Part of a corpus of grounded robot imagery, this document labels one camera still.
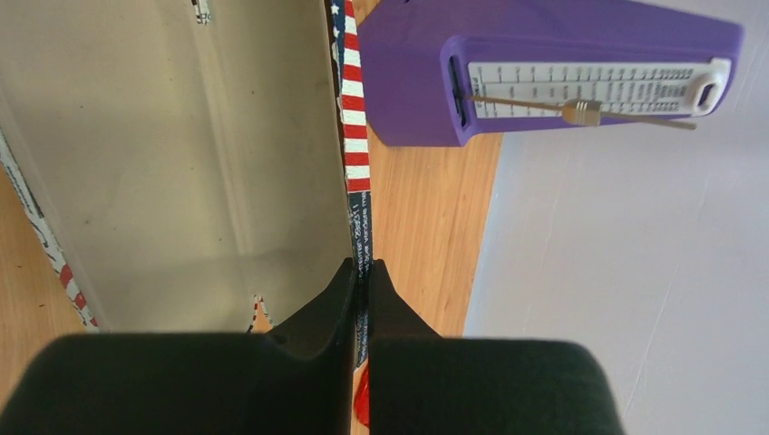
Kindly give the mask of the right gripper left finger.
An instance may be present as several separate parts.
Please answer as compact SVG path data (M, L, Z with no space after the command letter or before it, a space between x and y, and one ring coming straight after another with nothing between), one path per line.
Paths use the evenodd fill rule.
M356 269L266 333L63 336L33 359L4 434L347 434Z

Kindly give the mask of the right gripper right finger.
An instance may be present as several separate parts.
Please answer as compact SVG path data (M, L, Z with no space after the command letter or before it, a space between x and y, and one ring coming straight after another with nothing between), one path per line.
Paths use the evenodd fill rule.
M582 345L440 336L380 260L367 290L372 433L623 432L607 376Z

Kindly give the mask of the flag print glasses case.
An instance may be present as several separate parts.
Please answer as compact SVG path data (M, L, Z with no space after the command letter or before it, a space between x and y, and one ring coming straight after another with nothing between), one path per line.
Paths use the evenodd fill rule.
M1 164L87 331L265 330L353 254L345 11L1 4Z

